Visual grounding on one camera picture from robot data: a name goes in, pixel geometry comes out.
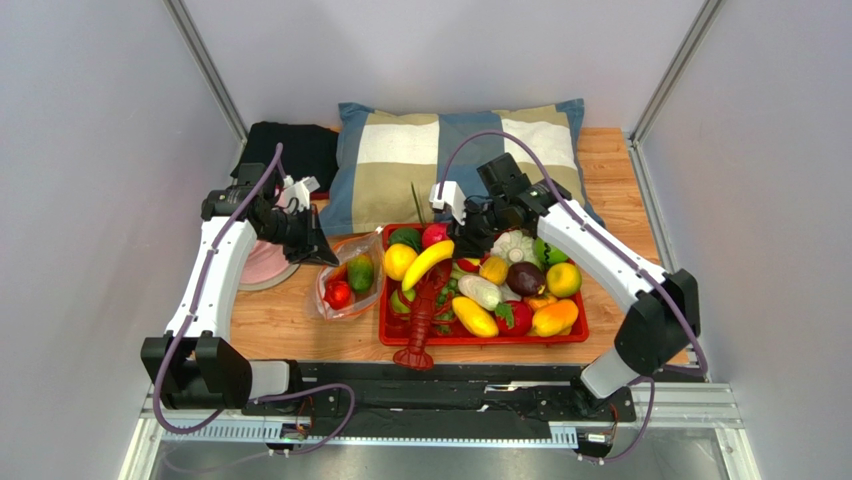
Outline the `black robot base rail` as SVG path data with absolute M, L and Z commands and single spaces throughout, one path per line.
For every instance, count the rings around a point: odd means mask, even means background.
M 249 405 L 247 416 L 300 415 L 311 434 L 396 441 L 545 440 L 558 422 L 589 427 L 640 423 L 636 388 L 579 401 L 575 365 L 438 364 L 415 371 L 392 363 L 301 362 L 292 390 L 322 387 L 307 401 Z

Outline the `clear orange zip top bag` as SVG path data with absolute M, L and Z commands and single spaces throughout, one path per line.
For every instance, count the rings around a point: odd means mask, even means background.
M 326 321 L 353 320 L 384 291 L 382 228 L 333 245 L 337 267 L 322 267 L 311 293 L 313 313 Z

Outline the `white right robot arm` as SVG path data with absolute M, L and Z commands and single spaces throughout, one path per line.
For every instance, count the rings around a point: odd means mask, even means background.
M 455 257 L 490 249 L 498 234 L 524 228 L 565 253 L 615 299 L 625 318 L 614 345 L 587 365 L 575 385 L 606 399 L 662 369 L 700 334 L 698 285 L 684 269 L 668 272 L 630 250 L 594 221 L 552 179 L 532 183 L 503 154 L 477 170 L 487 194 L 477 200 L 452 181 L 435 184 L 429 201 L 453 216 Z

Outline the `green orange toy papaya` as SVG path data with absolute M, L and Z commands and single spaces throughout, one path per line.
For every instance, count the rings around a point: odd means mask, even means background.
M 347 262 L 347 282 L 356 294 L 366 294 L 375 281 L 375 265 L 368 254 L 360 254 Z

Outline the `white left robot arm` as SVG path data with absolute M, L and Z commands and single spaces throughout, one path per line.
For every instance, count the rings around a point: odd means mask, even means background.
M 230 343 L 244 267 L 259 241 L 291 265 L 336 266 L 310 196 L 313 177 L 294 180 L 262 163 L 244 164 L 235 184 L 201 204 L 201 241 L 186 291 L 164 334 L 148 337 L 141 361 L 171 410 L 241 409 L 287 392 L 293 363 L 250 361 Z

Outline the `orange yellow toy mango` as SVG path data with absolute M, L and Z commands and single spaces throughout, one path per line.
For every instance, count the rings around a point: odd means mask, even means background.
M 532 331 L 539 337 L 553 337 L 570 330 L 579 317 L 579 307 L 564 299 L 538 309 L 532 318 Z

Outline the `yellow toy banana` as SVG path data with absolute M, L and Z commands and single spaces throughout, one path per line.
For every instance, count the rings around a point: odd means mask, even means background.
M 436 265 L 451 259 L 455 250 L 453 240 L 443 240 L 426 248 L 411 263 L 400 282 L 403 290 L 411 290 Z

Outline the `red toy apple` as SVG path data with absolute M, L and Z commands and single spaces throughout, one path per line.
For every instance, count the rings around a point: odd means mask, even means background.
M 332 280 L 325 285 L 323 300 L 331 309 L 342 310 L 354 302 L 354 294 L 347 281 Z

